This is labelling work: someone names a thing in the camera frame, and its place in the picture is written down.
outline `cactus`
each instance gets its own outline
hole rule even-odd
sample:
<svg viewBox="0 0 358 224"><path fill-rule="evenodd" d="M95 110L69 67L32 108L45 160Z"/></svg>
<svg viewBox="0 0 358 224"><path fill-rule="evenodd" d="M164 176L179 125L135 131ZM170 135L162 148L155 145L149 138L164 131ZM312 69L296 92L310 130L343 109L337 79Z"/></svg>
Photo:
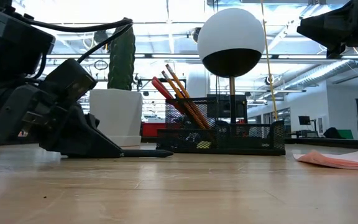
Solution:
<svg viewBox="0 0 358 224"><path fill-rule="evenodd" d="M114 33L124 27L118 27ZM135 62L135 34L131 27L110 45L110 64L107 88L132 90Z"/></svg>

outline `robotic arm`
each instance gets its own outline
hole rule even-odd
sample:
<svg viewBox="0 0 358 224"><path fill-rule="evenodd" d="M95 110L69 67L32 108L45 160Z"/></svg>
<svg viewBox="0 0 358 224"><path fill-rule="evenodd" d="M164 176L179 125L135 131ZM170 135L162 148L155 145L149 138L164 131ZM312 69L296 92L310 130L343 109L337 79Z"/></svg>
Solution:
<svg viewBox="0 0 358 224"><path fill-rule="evenodd" d="M358 47L358 0L301 20L298 33L327 47L327 58L340 58L346 46Z"/></svg>
<svg viewBox="0 0 358 224"><path fill-rule="evenodd" d="M123 150L97 126L92 115L84 115L77 101L94 88L96 80L80 63L100 47L118 38L132 26L123 19L93 27L60 27L15 13L11 6L0 8L0 141L16 138L20 131L47 151L71 157L167 157L168 151ZM65 32L94 32L125 26L82 55L68 59L39 80L55 38L31 25Z"/></svg>

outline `desk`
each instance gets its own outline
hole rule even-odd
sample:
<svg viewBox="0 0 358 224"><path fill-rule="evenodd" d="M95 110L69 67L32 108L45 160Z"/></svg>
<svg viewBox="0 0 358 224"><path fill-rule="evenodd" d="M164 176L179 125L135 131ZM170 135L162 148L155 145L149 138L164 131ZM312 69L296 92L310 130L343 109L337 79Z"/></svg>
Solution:
<svg viewBox="0 0 358 224"><path fill-rule="evenodd" d="M61 159L0 147L0 223L358 223L358 171L287 156Z"/></svg>

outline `metal rod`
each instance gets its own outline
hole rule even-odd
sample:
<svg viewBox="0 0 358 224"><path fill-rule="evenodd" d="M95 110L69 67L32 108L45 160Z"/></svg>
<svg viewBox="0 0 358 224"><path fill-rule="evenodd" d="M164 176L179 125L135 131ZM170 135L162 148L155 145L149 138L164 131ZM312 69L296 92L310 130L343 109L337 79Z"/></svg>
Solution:
<svg viewBox="0 0 358 224"><path fill-rule="evenodd" d="M236 123L236 78L229 78L229 86L230 86L230 123Z"/></svg>

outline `ceiling pipe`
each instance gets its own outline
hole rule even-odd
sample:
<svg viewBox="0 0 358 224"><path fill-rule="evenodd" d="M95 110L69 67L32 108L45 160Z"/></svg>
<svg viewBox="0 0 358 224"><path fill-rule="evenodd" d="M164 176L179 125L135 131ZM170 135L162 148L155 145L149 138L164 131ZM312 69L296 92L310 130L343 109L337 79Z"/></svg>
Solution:
<svg viewBox="0 0 358 224"><path fill-rule="evenodd" d="M355 60L340 60L328 65L320 65L316 68L305 72L284 85L276 87L277 90L287 90L289 88L296 88L298 86L308 86L327 80L335 75L344 73L357 65ZM270 96L271 93L264 94L259 99L264 99Z"/></svg>

